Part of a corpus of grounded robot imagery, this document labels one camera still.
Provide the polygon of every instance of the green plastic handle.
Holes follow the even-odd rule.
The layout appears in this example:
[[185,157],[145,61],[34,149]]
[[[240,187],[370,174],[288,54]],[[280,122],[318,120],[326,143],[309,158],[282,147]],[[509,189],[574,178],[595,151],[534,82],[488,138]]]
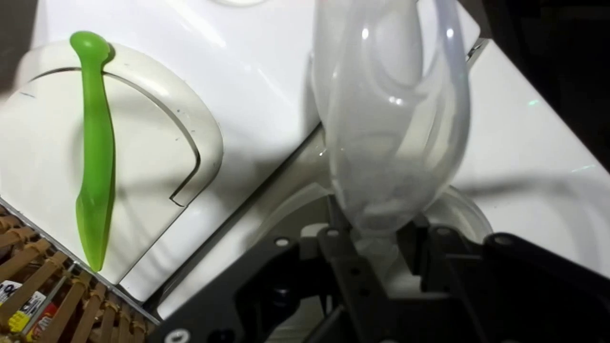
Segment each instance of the green plastic handle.
[[84,170],[76,223],[89,267],[101,271],[114,206],[114,130],[103,67],[114,50],[93,33],[74,33],[70,46],[80,59],[84,90]]

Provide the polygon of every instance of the transparent plastic bottle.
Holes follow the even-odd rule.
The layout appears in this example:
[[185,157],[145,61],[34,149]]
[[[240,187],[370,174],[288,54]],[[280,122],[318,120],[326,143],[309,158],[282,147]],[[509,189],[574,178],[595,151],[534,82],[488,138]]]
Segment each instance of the transparent plastic bottle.
[[454,0],[318,0],[312,88],[333,191],[362,235],[406,225],[459,168],[469,84]]

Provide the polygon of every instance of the black machine part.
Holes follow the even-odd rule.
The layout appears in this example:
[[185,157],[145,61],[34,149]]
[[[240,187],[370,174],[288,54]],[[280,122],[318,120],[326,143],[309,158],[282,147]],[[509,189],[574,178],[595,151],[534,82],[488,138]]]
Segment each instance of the black machine part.
[[320,298],[311,343],[610,343],[610,282],[513,235],[484,244],[415,219],[396,235],[421,290],[389,299],[352,246],[332,198],[332,225],[303,238],[290,218],[150,336],[158,343],[265,341],[299,301]]

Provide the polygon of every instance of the clear plastic container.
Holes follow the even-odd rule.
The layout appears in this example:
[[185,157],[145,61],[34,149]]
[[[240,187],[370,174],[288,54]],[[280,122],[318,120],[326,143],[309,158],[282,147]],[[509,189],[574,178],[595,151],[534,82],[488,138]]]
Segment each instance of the clear plastic container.
[[318,0],[312,88],[333,191],[362,235],[394,233],[455,174],[469,136],[455,2]]

